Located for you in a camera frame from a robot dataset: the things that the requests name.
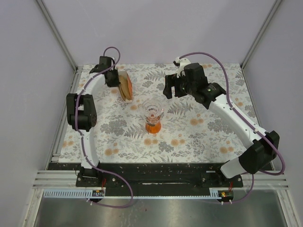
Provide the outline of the orange coffee filter box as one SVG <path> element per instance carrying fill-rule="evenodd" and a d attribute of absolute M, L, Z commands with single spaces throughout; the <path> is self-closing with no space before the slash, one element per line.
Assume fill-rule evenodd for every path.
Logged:
<path fill-rule="evenodd" d="M 132 88 L 132 82 L 130 80 L 127 71 L 119 71 L 118 77 L 120 82 L 118 88 L 121 98 L 124 102 L 131 103 L 133 101 L 133 88 Z"/>

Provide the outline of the clear glass dripper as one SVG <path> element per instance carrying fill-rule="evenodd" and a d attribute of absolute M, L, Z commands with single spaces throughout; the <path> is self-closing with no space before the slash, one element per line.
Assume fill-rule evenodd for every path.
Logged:
<path fill-rule="evenodd" d="M 156 118 L 164 114 L 163 104 L 158 99 L 147 99 L 142 103 L 141 112 L 144 117 Z"/>

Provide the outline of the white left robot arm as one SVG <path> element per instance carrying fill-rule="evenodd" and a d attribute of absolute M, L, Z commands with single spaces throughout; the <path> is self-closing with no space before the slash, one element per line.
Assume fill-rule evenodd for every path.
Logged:
<path fill-rule="evenodd" d="M 117 87 L 120 84 L 114 58 L 100 56 L 99 64 L 90 71 L 90 78 L 79 93 L 66 96 L 67 121 L 80 135 L 81 166 L 77 175 L 77 187 L 101 187 L 104 182 L 100 161 L 94 142 L 94 127 L 97 123 L 97 111 L 93 94 L 107 85 Z"/>

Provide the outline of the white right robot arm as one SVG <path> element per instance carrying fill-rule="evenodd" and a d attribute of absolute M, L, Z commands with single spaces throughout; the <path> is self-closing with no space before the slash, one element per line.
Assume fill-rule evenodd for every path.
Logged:
<path fill-rule="evenodd" d="M 178 71 L 165 77 L 165 97 L 192 96 L 196 102 L 225 121 L 246 148 L 239 157 L 220 167 L 220 173 L 215 176 L 219 186 L 228 186 L 233 177 L 243 173 L 253 175 L 276 158 L 279 135 L 275 131 L 267 132 L 237 106 L 233 106 L 227 92 L 218 83 L 208 82 L 199 63 L 191 63 L 188 59 L 173 63 Z"/>

